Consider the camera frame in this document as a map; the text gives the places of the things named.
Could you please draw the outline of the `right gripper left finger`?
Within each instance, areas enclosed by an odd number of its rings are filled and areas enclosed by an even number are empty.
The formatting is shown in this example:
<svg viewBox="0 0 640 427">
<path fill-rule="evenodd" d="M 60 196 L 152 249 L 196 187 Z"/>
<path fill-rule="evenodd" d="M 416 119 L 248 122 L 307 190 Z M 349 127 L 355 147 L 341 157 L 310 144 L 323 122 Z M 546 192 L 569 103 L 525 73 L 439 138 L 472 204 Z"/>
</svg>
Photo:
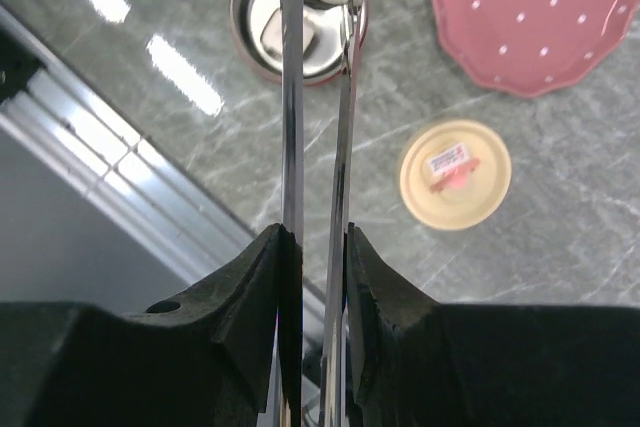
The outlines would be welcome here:
<svg viewBox="0 0 640 427">
<path fill-rule="evenodd" d="M 1 307 L 5 426 L 253 426 L 281 367 L 301 415 L 302 252 L 267 227 L 235 259 L 145 312 L 71 302 Z"/>
</svg>

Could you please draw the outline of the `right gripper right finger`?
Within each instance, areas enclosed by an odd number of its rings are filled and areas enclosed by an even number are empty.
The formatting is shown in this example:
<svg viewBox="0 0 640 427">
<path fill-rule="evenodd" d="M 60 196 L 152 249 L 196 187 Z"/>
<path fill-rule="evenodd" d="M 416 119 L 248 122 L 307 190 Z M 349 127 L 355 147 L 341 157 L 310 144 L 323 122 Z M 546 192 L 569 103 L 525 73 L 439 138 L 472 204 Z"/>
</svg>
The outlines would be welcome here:
<svg viewBox="0 0 640 427">
<path fill-rule="evenodd" d="M 635 426 L 639 312 L 446 304 L 346 237 L 353 391 L 367 426 Z"/>
</svg>

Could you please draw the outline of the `cream lid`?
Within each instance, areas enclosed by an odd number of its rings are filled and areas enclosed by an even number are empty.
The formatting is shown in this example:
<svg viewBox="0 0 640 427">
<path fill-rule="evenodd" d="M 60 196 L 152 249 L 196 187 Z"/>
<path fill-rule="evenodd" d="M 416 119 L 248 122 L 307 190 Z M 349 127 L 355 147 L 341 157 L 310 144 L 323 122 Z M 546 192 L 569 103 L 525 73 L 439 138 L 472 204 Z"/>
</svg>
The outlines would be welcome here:
<svg viewBox="0 0 640 427">
<path fill-rule="evenodd" d="M 439 121 L 406 143 L 397 178 L 401 199 L 418 221 L 459 231 L 483 222 L 502 204 L 512 178 L 511 157 L 486 125 Z"/>
</svg>

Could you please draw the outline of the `metal tongs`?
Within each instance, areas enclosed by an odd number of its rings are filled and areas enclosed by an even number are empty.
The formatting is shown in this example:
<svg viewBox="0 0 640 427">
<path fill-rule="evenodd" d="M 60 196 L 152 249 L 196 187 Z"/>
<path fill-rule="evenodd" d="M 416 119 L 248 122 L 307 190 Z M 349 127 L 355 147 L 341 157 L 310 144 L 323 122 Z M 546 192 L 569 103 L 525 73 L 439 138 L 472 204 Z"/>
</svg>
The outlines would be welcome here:
<svg viewBox="0 0 640 427">
<path fill-rule="evenodd" d="M 303 332 L 303 9 L 304 0 L 280 0 L 282 13 L 282 224 L 286 231 L 280 274 L 278 352 L 281 371 L 279 423 L 300 426 Z M 361 40 L 358 9 L 345 13 L 337 147 L 333 174 L 327 291 L 321 352 L 319 423 L 346 423 L 345 256 L 350 167 Z"/>
</svg>

